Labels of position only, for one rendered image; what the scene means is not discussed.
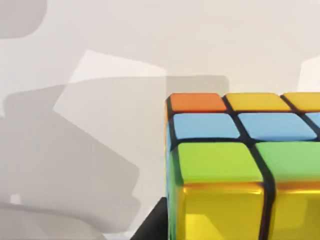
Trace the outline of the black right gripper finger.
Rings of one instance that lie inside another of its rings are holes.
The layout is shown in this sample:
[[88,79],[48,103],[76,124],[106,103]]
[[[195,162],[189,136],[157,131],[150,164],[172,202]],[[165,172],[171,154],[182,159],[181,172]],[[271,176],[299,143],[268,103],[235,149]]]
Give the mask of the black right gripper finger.
[[160,198],[130,240],[168,240],[166,197]]

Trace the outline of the multicoloured puzzle cube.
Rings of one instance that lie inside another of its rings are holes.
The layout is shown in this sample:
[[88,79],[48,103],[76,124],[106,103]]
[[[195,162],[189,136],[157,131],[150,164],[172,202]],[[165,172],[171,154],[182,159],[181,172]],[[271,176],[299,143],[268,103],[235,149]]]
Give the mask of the multicoloured puzzle cube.
[[168,240],[320,240],[320,92],[165,101]]

